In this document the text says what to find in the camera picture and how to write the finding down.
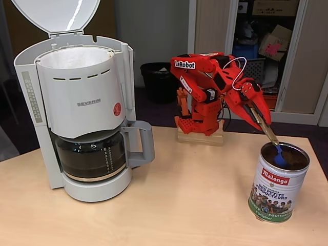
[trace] blue container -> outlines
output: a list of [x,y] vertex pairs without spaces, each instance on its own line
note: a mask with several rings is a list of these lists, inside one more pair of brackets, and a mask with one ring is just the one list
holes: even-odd
[[232,55],[235,57],[243,56],[246,59],[258,58],[258,44],[255,45],[234,45]]

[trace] white coffee maker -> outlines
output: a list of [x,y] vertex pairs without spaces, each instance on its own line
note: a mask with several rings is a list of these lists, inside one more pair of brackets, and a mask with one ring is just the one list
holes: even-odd
[[[151,126],[135,121],[133,51],[84,35],[100,0],[12,0],[49,34],[15,61],[52,189],[103,201],[155,158]],[[142,152],[132,152],[141,136]]]

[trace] coffee maker base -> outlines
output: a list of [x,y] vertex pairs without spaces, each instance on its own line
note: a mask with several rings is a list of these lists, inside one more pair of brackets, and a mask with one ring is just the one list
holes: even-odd
[[105,201],[125,190],[132,178],[131,168],[125,168],[120,174],[98,182],[79,182],[63,175],[64,189],[71,197],[79,201]]

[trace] photo of people on label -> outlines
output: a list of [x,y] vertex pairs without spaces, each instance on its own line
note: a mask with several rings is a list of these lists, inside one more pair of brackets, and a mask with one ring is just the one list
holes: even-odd
[[266,195],[262,195],[261,193],[257,194],[257,188],[254,183],[252,185],[250,199],[256,206],[259,206],[264,213],[282,214],[288,212],[292,206],[291,200],[287,203],[284,201],[272,201]]

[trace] blue spoon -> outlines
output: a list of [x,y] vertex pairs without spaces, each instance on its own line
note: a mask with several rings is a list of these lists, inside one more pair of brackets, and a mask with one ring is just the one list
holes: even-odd
[[278,155],[275,156],[274,160],[275,163],[277,163],[281,167],[286,167],[288,165],[287,161],[282,156],[282,149],[280,145],[276,145],[276,148],[278,150]]

